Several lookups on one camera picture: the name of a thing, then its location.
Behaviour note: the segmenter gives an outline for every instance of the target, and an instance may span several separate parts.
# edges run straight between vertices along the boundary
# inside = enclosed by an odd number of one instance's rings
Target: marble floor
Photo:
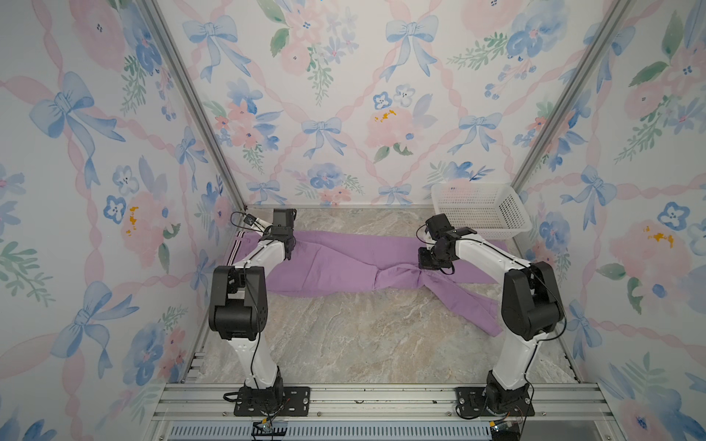
[[[272,220],[272,210],[250,210]],[[301,209],[296,230],[412,236],[430,209]],[[512,241],[510,250],[515,252]],[[496,284],[463,284],[499,299]],[[451,313],[426,287],[290,298],[268,293],[264,335],[286,383],[485,383],[503,345]],[[232,348],[211,332],[199,382],[243,382]],[[540,346],[530,382],[575,382],[558,340]]]

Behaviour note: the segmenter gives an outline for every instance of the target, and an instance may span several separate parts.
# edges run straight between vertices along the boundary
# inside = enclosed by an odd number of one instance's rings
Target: floral wallpaper
[[[705,15],[636,1],[520,192],[520,249],[554,266],[569,355],[630,440],[706,440]]]
[[[325,206],[511,182],[610,5],[158,3],[246,202]]]
[[[0,440],[139,440],[232,204],[130,1],[0,17]]]

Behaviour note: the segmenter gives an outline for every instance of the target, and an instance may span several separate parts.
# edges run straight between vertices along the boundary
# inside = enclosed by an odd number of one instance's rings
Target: black cable
[[[425,243],[426,245],[434,245],[433,243],[425,242],[419,238],[419,230],[423,229],[424,227],[426,227],[426,224],[422,224],[422,226],[417,229],[417,232],[414,233],[414,235],[417,237],[418,241]]]

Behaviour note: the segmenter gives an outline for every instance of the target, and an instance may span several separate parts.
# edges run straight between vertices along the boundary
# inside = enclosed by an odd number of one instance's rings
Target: purple trousers
[[[336,292],[375,291],[383,288],[428,287],[452,312],[492,336],[501,333],[497,323],[498,302],[468,292],[457,283],[496,283],[464,260],[456,260],[456,272],[420,270],[416,238],[365,236],[328,231],[295,231],[297,245],[292,259],[280,263],[267,277],[268,291],[292,297],[322,297]],[[236,261],[257,246],[260,236],[240,238]],[[507,249],[504,243],[495,245]]]

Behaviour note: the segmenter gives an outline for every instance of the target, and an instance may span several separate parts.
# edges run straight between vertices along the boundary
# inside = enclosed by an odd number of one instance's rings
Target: white laundry basket
[[[530,216],[509,185],[458,181],[431,187],[436,214],[454,228],[469,226],[485,239],[506,240],[532,229]]]

